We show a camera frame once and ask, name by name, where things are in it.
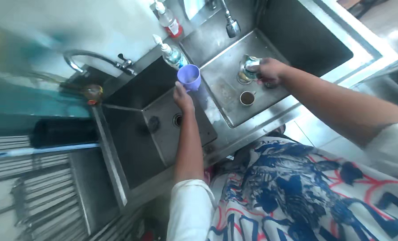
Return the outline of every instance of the sink basin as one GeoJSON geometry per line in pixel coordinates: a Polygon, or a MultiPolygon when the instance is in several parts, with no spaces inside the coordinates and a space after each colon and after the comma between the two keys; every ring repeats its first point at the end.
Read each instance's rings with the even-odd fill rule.
{"type": "MultiPolygon", "coordinates": [[[[102,104],[115,158],[129,189],[174,164],[182,121],[172,97],[176,73],[161,57],[102,104]]],[[[199,104],[195,107],[202,145],[206,145],[217,134],[199,104]]]]}
{"type": "Polygon", "coordinates": [[[244,54],[272,57],[320,77],[353,57],[351,50],[298,0],[268,1],[259,6],[263,9],[260,14],[244,0],[233,0],[229,8],[241,25],[241,35],[228,38],[220,26],[224,23],[220,11],[180,46],[200,66],[202,79],[230,128],[289,96],[281,86],[269,89],[256,82],[240,84],[236,77],[244,54]],[[239,100],[244,91],[255,93],[255,102],[249,107],[239,100]]]}

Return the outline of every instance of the purple plastic cup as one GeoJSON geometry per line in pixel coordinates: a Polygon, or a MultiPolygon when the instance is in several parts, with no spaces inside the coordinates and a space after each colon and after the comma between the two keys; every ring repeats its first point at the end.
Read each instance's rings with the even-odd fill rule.
{"type": "Polygon", "coordinates": [[[186,91],[196,91],[201,82],[200,70],[196,65],[187,64],[180,68],[177,73],[178,81],[183,84],[186,91]]]}

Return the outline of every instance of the dish soap bottle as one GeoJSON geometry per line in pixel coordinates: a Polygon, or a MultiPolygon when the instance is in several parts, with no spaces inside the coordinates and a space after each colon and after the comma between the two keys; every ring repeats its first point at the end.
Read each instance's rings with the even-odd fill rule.
{"type": "Polygon", "coordinates": [[[187,58],[184,56],[184,53],[181,52],[180,49],[178,49],[175,46],[169,46],[166,43],[162,42],[162,38],[160,38],[158,35],[153,34],[154,42],[159,44],[162,51],[163,51],[163,58],[164,61],[169,64],[171,67],[175,68],[176,70],[179,70],[181,67],[189,64],[187,62],[187,58]]]}
{"type": "Polygon", "coordinates": [[[178,19],[174,17],[174,14],[170,9],[166,9],[165,5],[158,0],[156,2],[156,10],[159,14],[159,22],[168,32],[171,38],[176,38],[181,35],[183,28],[181,27],[178,19]]]}

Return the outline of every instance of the stainless steel counter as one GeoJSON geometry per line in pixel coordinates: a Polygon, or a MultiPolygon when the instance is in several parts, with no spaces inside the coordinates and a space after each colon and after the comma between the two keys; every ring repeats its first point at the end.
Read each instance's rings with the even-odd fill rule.
{"type": "MultiPolygon", "coordinates": [[[[184,26],[185,34],[189,34],[198,28],[212,15],[221,13],[216,13],[216,10],[208,11],[206,8],[203,8],[197,16],[191,21],[188,21],[184,17],[185,14],[181,12],[182,7],[179,1],[167,0],[166,2],[178,16],[180,23],[184,26]]],[[[325,27],[353,53],[351,59],[324,74],[322,76],[323,79],[344,87],[350,87],[398,60],[398,54],[394,52],[388,44],[375,36],[335,1],[298,0],[298,2],[310,11],[315,18],[324,24],[325,27]]],[[[234,43],[229,48],[242,40],[243,38],[235,39],[234,43]]],[[[167,39],[165,42],[177,44],[171,39],[167,39]]],[[[133,68],[137,72],[140,72],[160,55],[161,52],[159,48],[154,48],[135,63],[133,68]]],[[[203,68],[207,63],[198,63],[197,65],[203,68]]],[[[111,95],[111,93],[121,88],[130,80],[131,77],[122,75],[117,81],[106,83],[104,85],[106,96],[111,95]]],[[[302,113],[308,112],[308,110],[306,110],[306,108],[293,96],[288,96],[244,123],[231,128],[219,111],[218,106],[213,101],[207,85],[202,84],[199,90],[192,93],[192,95],[199,100],[199,104],[204,109],[218,135],[216,140],[203,147],[206,166],[222,160],[224,157],[253,142],[271,130],[302,115],[302,113]]],[[[111,146],[111,143],[109,145],[106,140],[108,138],[108,130],[105,130],[105,125],[100,125],[101,120],[97,108],[93,108],[93,114],[95,118],[97,118],[98,126],[100,127],[101,142],[103,142],[101,146],[103,147],[107,168],[110,171],[110,175],[111,173],[117,174],[117,164],[114,163],[111,157],[111,152],[114,151],[114,148],[111,146]]],[[[136,208],[164,192],[169,192],[172,187],[172,175],[173,167],[170,167],[138,187],[131,189],[129,197],[123,192],[123,187],[120,182],[121,177],[114,175],[112,181],[116,196],[120,195],[120,199],[125,199],[125,202],[119,202],[119,205],[120,203],[124,203],[120,205],[124,210],[136,208]]]]}

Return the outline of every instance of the faucet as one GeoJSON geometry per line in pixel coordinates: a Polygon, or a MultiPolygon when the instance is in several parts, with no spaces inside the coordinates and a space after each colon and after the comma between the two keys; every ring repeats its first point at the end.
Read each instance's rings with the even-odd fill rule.
{"type": "MultiPolygon", "coordinates": [[[[216,7],[215,4],[216,0],[208,0],[208,4],[212,9],[216,7]]],[[[223,5],[223,8],[225,10],[224,15],[226,15],[227,19],[227,24],[226,24],[226,31],[227,35],[229,38],[234,38],[239,35],[240,33],[240,26],[238,21],[232,19],[232,16],[230,15],[230,11],[227,8],[227,4],[225,0],[220,0],[221,4],[223,5]]]]}
{"type": "Polygon", "coordinates": [[[73,60],[73,56],[76,55],[85,55],[85,56],[90,56],[90,57],[94,57],[94,58],[98,58],[100,60],[104,60],[107,63],[112,64],[114,67],[120,69],[121,71],[125,72],[128,75],[132,75],[135,76],[137,75],[137,73],[135,73],[135,71],[132,68],[129,68],[130,66],[132,66],[133,62],[130,59],[125,59],[123,57],[123,54],[119,54],[117,55],[117,57],[119,57],[121,60],[123,60],[123,63],[119,63],[116,61],[112,61],[100,54],[97,54],[95,52],[92,51],[86,51],[86,50],[78,50],[78,49],[73,49],[73,50],[69,50],[64,52],[64,59],[65,62],[67,62],[67,64],[74,69],[75,71],[81,73],[81,74],[85,74],[86,71],[81,69],[76,63],[74,63],[73,60]]]}

